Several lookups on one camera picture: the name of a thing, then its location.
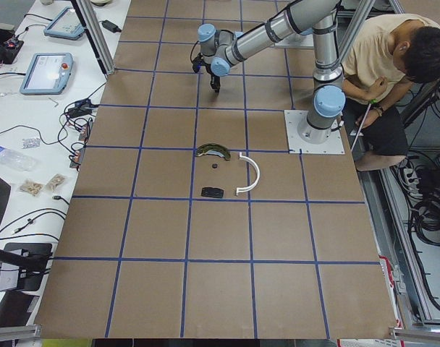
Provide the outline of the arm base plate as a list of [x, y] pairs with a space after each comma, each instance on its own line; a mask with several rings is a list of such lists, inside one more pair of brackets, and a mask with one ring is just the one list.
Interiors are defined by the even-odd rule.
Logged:
[[315, 129], [307, 122], [307, 110], [284, 110], [290, 154], [344, 155], [337, 119], [328, 129]]

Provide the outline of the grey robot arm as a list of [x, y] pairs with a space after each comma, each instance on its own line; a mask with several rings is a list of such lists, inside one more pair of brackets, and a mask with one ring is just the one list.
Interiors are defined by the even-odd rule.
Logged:
[[200, 51], [191, 60], [192, 69], [199, 72], [204, 67], [211, 76], [211, 88], [218, 92], [221, 77], [227, 76], [232, 67], [268, 47], [313, 50], [313, 100], [297, 132], [308, 143], [322, 144], [346, 101], [337, 45], [338, 7], [338, 1], [292, 1], [246, 33], [202, 24], [198, 28]]

